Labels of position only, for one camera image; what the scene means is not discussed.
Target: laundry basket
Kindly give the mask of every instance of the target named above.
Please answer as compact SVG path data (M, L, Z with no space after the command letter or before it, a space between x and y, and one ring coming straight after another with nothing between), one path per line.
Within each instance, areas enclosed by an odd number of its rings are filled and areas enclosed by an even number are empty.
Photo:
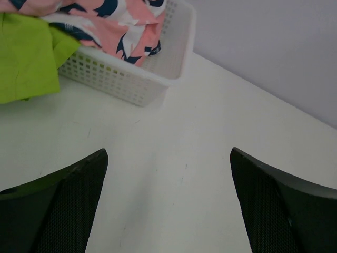
M139 106L182 82L192 54L196 13L183 0L167 0L162 50L136 67L91 47L80 47L59 69L69 77Z

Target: green cloth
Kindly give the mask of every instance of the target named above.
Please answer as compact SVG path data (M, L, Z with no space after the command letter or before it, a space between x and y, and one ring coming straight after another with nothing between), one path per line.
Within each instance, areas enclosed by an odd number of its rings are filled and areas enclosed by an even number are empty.
M79 46L42 19L0 13L0 103L60 91L57 69Z

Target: wall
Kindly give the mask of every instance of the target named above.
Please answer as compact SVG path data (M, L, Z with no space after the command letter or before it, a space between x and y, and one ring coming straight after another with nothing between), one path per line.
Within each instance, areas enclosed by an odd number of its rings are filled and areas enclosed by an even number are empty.
M337 128L336 0L187 0L195 52Z

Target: patterned fabric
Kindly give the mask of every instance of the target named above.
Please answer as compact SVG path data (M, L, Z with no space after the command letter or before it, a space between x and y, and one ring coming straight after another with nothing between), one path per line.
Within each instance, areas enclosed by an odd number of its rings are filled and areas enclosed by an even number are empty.
M85 46L141 66L161 50L166 1L0 0L0 11L39 16Z

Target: cloth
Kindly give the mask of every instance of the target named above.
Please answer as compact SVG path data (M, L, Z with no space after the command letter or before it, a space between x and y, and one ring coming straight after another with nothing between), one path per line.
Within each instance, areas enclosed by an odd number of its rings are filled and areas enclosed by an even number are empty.
M57 69L79 47L44 20L0 13L0 103L58 92Z
M0 0L0 11L41 16L83 45L141 66L161 50L166 1Z

